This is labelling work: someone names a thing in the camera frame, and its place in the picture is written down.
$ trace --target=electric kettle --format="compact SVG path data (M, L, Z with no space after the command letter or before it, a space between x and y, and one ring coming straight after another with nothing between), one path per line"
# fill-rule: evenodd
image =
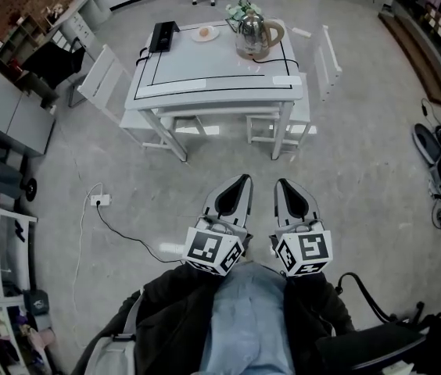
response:
M278 35L272 39L271 29ZM269 49L279 43L285 35L285 29L277 22L266 21L252 9L239 20L236 34L236 52L244 59L263 59Z

